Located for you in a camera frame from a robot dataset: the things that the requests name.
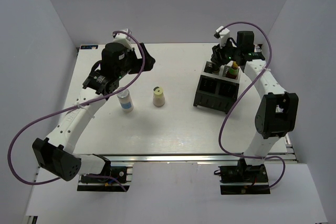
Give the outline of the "black-capped spice bottle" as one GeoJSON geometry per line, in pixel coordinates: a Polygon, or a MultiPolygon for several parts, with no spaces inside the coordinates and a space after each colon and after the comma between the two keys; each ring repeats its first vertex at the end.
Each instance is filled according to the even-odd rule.
{"type": "Polygon", "coordinates": [[[219,68],[215,68],[212,70],[212,74],[216,74],[218,75],[219,74],[219,68]]]}
{"type": "Polygon", "coordinates": [[[206,66],[204,72],[212,74],[213,73],[212,66],[206,66]]]}

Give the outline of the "yellow-capped red sauce bottle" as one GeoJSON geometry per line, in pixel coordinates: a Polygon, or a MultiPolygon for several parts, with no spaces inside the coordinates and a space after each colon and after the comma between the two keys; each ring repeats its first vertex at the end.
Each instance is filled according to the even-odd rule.
{"type": "Polygon", "coordinates": [[[232,66],[229,68],[229,70],[226,73],[226,77],[230,79],[236,79],[239,72],[239,65],[237,62],[233,61],[232,66]]]}

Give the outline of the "cream-lidded seasoning shaker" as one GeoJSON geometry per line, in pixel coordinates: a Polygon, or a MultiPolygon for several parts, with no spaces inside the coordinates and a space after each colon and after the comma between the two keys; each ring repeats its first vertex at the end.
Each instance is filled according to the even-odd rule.
{"type": "Polygon", "coordinates": [[[156,107],[161,107],[165,104],[165,96],[162,87],[155,87],[153,89],[153,104],[156,107]]]}

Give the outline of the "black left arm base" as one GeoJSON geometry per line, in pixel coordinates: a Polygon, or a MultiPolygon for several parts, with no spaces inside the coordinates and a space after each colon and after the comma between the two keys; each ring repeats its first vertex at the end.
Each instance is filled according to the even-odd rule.
{"type": "Polygon", "coordinates": [[[133,164],[114,162],[101,155],[82,155],[77,191],[127,192],[133,174],[133,164]]]}

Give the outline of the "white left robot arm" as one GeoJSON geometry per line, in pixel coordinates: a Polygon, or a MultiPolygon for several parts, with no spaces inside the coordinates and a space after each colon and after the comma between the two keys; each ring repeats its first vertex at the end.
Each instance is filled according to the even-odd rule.
{"type": "Polygon", "coordinates": [[[76,144],[94,114],[107,102],[108,95],[119,87],[127,74],[152,70],[155,59],[140,43],[144,58],[139,59],[134,48],[118,42],[105,45],[101,60],[91,68],[76,100],[75,108],[66,113],[45,139],[37,138],[32,148],[39,166],[59,178],[70,181],[78,174],[92,174],[98,181],[110,178],[111,162],[96,154],[77,155],[76,144]]]}

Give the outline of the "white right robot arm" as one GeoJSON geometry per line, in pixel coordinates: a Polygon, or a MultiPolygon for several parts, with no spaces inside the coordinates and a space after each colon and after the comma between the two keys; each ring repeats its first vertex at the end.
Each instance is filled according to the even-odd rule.
{"type": "Polygon", "coordinates": [[[294,129],[299,99],[278,83],[263,54],[255,51],[253,31],[239,31],[235,42],[228,29],[216,34],[216,38],[220,43],[212,48],[212,63],[221,67],[236,62],[261,98],[255,115],[255,136],[243,152],[245,163],[237,168],[238,177],[247,182],[256,175],[254,166],[262,165],[273,145],[294,129]]]}

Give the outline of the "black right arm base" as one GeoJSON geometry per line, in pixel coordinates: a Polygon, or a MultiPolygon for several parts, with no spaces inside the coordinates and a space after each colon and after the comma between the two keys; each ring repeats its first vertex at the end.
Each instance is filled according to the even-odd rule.
{"type": "Polygon", "coordinates": [[[235,166],[219,166],[214,171],[219,177],[221,195],[267,195],[270,194],[265,165],[252,166],[242,171],[235,166]]]}

